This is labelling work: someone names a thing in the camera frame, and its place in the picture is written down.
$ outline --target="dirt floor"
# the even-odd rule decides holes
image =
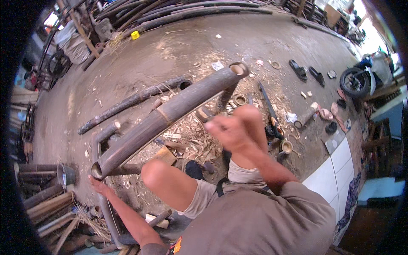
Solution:
[[[38,100],[33,141],[34,163],[62,162],[73,166],[77,171],[73,187],[76,196],[88,205],[98,204],[96,194],[89,188],[87,180],[92,161],[85,156],[85,152],[91,154],[91,133],[102,130],[113,119],[122,123],[120,132],[126,133],[146,117],[158,96],[117,114],[83,135],[78,135],[78,128],[108,107],[158,82],[186,73],[192,76],[193,81],[198,81],[215,72],[211,63],[217,61],[224,66],[235,61],[245,61],[251,67],[253,77],[243,79],[235,94],[246,95],[251,92],[255,102],[262,104],[259,109],[266,116],[266,104],[264,100],[261,101],[257,85],[258,80],[262,81],[270,100],[277,106],[282,126],[287,125],[282,110],[300,116],[315,101],[322,108],[330,109],[332,102],[339,99],[336,92],[339,78],[330,80],[327,72],[335,70],[340,76],[356,59],[349,51],[347,42],[318,30],[297,26],[290,17],[276,11],[272,16],[223,14],[189,19],[146,32],[137,40],[123,40],[105,49],[85,72],[80,66],[73,65],[54,88],[50,92],[42,92]],[[326,87],[322,88],[309,73],[306,83],[300,81],[288,64],[290,59],[294,59],[300,66],[313,66],[322,72]],[[262,60],[263,66],[256,64],[257,60]],[[274,69],[269,60],[278,61],[282,68]],[[311,91],[312,97],[304,99],[301,91]],[[341,109],[340,115],[345,120],[356,118],[355,113]],[[206,157],[220,164],[220,145],[204,133],[194,116],[188,115],[183,121],[183,125],[170,128],[171,132],[182,135],[181,139],[175,141],[187,143],[194,155],[192,157],[200,163]],[[300,156],[292,153],[283,164],[301,181],[328,157],[324,145],[328,138],[324,131],[326,124],[319,117],[300,130],[298,140],[287,136]],[[291,127],[285,131],[286,134],[291,133]],[[159,148],[154,143],[148,145],[130,163],[142,165]],[[271,146],[271,154],[276,155],[277,152],[275,142]],[[185,162],[186,159],[181,158],[177,166],[182,168]],[[215,183],[225,173],[225,170],[220,169],[205,177]],[[138,175],[107,179],[118,195],[137,211],[159,214],[166,207],[145,188]]]

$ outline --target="hand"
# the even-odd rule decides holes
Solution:
[[[215,116],[204,128],[229,151],[242,151],[254,143],[237,117]]]
[[[106,197],[106,194],[112,190],[105,183],[96,180],[93,176],[88,175],[89,182],[93,190]]]

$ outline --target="slide sandal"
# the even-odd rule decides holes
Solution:
[[[322,73],[318,73],[316,69],[314,69],[313,67],[309,67],[309,72],[312,74],[314,78],[316,78],[316,80],[320,83],[322,87],[326,85]]]
[[[307,81],[306,71],[304,67],[299,67],[299,65],[293,59],[289,60],[289,65],[295,71],[300,80],[304,82]]]

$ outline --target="black strap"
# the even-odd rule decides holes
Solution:
[[[222,185],[224,184],[224,182],[227,182],[227,181],[228,181],[227,177],[224,177],[218,181],[217,188],[216,188],[218,197],[221,197],[222,195],[224,195],[224,191],[222,190]]]

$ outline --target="motorcycle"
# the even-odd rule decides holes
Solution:
[[[377,51],[345,70],[340,77],[340,87],[351,98],[363,98],[368,93],[372,95],[376,87],[391,85],[393,73],[390,55]]]

